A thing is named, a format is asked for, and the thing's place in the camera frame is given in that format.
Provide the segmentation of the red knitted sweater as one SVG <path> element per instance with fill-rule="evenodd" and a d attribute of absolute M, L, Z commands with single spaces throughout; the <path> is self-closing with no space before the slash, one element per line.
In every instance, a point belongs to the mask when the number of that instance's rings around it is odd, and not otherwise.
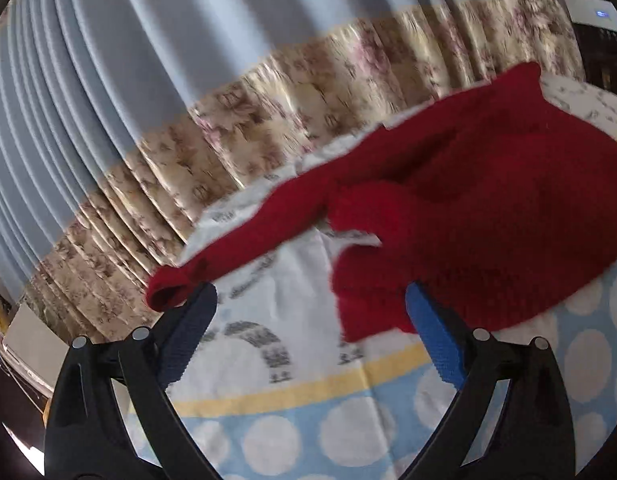
<path fill-rule="evenodd" d="M 156 271 L 147 304 L 172 309 L 323 219 L 378 238 L 333 266 L 346 340 L 411 332 L 412 283 L 466 323 L 501 330 L 617 260 L 617 141 L 546 101 L 537 64 L 517 65 L 277 185 L 251 219 Z"/>

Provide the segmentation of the blue floral curtain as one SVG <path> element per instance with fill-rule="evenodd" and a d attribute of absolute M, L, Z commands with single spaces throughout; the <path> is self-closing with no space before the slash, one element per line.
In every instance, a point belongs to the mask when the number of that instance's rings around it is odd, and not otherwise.
<path fill-rule="evenodd" d="M 62 340 L 149 324 L 211 204 L 527 61 L 583 77 L 563 0 L 8 0 L 2 284 Z"/>

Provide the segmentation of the black electronic device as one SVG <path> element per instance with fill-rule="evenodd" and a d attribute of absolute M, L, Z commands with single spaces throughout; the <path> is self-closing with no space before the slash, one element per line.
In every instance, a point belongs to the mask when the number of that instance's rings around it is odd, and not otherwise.
<path fill-rule="evenodd" d="M 610 0 L 565 0 L 586 80 L 617 95 L 617 9 Z"/>

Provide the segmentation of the beige leaning board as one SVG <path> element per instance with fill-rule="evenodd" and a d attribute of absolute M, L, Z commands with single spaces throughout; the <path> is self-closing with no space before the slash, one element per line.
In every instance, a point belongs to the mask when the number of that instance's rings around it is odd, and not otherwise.
<path fill-rule="evenodd" d="M 28 374 L 54 391 L 69 346 L 29 307 L 21 306 L 4 337 L 5 349 Z"/>

